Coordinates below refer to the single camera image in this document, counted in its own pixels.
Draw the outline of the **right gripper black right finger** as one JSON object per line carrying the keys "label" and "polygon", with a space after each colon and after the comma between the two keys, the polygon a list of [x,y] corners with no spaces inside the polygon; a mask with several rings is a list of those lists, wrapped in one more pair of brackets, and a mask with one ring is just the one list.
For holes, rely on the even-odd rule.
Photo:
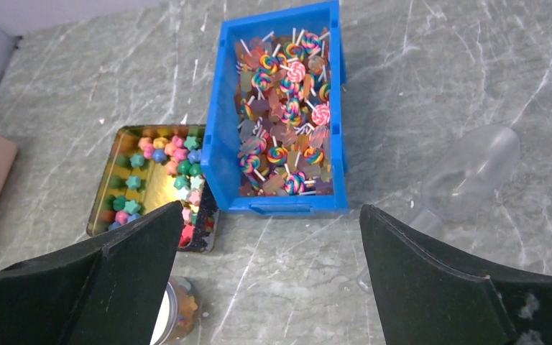
{"label": "right gripper black right finger", "polygon": [[552,276],[474,256],[371,205],[359,225],[387,344],[552,344]]}

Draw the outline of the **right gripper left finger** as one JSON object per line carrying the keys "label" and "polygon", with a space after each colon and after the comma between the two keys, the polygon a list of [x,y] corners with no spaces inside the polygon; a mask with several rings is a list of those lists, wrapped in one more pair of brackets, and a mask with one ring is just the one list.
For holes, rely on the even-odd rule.
{"label": "right gripper left finger", "polygon": [[0,270],[0,344],[149,344],[182,228],[170,202]]}

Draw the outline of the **round white jar lid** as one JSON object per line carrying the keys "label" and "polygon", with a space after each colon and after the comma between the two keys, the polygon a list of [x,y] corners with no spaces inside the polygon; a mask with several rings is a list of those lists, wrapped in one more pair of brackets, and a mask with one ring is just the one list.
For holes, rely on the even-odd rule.
{"label": "round white jar lid", "polygon": [[178,301],[175,288],[171,282],[168,282],[149,344],[160,345],[166,342],[175,328],[177,317]]}

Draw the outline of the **small clear glass jar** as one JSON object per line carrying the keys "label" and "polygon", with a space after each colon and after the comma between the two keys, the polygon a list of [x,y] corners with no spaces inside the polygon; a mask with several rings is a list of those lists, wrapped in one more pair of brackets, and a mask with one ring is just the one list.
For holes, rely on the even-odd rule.
{"label": "small clear glass jar", "polygon": [[194,284],[186,277],[169,279],[174,292],[175,316],[166,341],[179,341],[188,336],[196,326],[199,313],[199,299]]}

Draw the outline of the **tin of star candies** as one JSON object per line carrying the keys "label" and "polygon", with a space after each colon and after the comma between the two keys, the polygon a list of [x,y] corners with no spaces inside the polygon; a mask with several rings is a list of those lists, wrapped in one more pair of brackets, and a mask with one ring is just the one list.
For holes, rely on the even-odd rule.
{"label": "tin of star candies", "polygon": [[218,208],[203,174],[203,125],[137,125],[115,136],[86,233],[130,223],[166,203],[183,209],[182,252],[213,249]]}

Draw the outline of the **clear plastic scoop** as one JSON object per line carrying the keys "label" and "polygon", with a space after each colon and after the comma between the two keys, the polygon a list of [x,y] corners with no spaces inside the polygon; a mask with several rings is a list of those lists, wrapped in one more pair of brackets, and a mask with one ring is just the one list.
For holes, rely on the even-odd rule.
{"label": "clear plastic scoop", "polygon": [[444,225],[475,214],[510,177],[520,159],[520,139],[501,124],[465,134],[425,175],[420,202],[403,223],[433,238]]}

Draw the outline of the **blue bin of lollipops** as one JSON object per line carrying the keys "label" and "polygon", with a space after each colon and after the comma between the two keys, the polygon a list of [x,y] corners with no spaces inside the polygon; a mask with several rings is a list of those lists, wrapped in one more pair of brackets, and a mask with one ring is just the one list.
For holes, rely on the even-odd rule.
{"label": "blue bin of lollipops", "polygon": [[348,210],[339,3],[221,25],[201,167],[222,211]]}

